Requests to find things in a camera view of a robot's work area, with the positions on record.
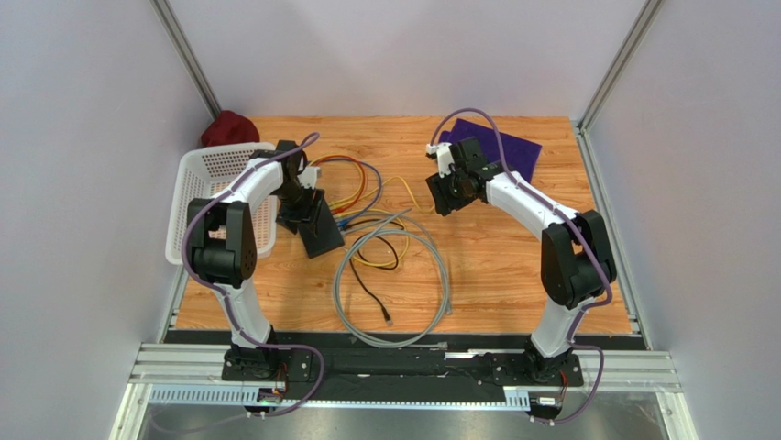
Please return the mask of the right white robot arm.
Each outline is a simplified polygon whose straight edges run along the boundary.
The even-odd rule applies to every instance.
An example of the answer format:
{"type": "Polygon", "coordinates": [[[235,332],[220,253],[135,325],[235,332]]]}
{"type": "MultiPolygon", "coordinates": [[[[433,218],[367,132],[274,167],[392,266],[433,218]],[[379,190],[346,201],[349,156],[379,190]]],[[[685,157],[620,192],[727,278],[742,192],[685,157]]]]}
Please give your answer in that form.
{"type": "Polygon", "coordinates": [[[429,144],[425,155],[437,165],[426,183],[438,214],[447,216],[480,200],[511,216],[539,241],[540,279],[548,298],[522,354],[513,361],[532,382],[558,380],[577,347],[574,334],[585,314],[613,298],[617,271],[603,216],[556,202],[504,156],[489,161],[474,137],[429,144]]]}

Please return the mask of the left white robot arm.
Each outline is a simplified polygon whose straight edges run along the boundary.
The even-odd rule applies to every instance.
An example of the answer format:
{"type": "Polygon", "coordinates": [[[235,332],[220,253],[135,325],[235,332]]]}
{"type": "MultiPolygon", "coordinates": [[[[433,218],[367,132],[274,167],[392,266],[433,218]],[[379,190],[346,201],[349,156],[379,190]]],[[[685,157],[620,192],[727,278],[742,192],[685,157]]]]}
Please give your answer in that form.
{"type": "Polygon", "coordinates": [[[194,199],[181,243],[181,260],[189,275],[218,298],[232,333],[225,362],[269,375],[279,366],[280,346],[260,309],[252,280],[259,253],[252,222],[254,211],[270,196],[281,203],[281,224],[300,236],[316,232],[323,193],[299,177],[307,165],[302,143],[278,142],[274,150],[257,150],[245,169],[219,194],[194,199]]]}

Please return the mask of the black network switch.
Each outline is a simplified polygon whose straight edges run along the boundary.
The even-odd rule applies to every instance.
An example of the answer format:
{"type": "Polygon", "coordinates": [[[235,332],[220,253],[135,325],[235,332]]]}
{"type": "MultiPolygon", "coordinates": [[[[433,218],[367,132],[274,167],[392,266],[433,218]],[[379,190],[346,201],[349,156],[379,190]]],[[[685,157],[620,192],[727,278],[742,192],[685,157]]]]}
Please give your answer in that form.
{"type": "Polygon", "coordinates": [[[298,225],[306,255],[315,259],[345,245],[336,220],[328,207],[322,207],[310,222],[298,225]]]}

